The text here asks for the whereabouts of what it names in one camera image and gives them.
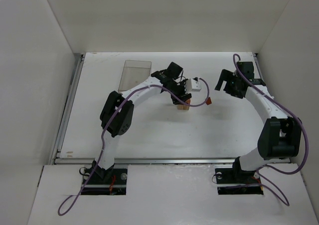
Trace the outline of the small red-brown wood block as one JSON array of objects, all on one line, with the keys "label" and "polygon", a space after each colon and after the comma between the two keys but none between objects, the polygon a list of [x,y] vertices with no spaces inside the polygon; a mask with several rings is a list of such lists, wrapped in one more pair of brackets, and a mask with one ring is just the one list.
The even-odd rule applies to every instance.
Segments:
[{"label": "small red-brown wood block", "polygon": [[209,97],[207,100],[206,100],[206,104],[207,105],[210,105],[212,103],[212,101],[211,101],[211,98]]}]

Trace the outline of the clear plastic box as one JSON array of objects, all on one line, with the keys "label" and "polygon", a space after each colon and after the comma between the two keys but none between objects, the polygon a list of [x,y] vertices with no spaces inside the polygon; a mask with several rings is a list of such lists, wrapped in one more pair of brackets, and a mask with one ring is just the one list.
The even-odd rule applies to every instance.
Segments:
[{"label": "clear plastic box", "polygon": [[152,63],[150,61],[126,60],[118,92],[124,92],[144,82],[151,74]]}]

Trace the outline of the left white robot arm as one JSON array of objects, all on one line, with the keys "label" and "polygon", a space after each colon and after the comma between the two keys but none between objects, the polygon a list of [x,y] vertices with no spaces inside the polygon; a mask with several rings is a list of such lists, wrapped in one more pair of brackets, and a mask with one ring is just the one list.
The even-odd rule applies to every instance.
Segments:
[{"label": "left white robot arm", "polygon": [[124,135],[132,124],[134,109],[164,91],[171,93],[173,104],[186,102],[191,94],[186,91],[187,79],[176,80],[182,75],[183,68],[171,62],[168,68],[153,72],[145,81],[125,92],[113,91],[109,94],[100,114],[102,149],[92,162],[92,174],[105,182],[111,176],[119,137]]}]

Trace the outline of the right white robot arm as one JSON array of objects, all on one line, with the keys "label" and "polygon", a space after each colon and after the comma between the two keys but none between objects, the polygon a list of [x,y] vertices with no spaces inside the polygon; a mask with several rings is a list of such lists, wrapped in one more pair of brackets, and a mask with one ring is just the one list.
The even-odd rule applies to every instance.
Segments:
[{"label": "right white robot arm", "polygon": [[246,183],[255,171],[268,163],[298,155],[302,129],[297,120],[272,102],[266,83],[254,77],[252,62],[238,61],[238,70],[223,69],[215,90],[246,98],[259,114],[264,127],[256,149],[237,157],[230,169],[221,169],[224,183]]}]

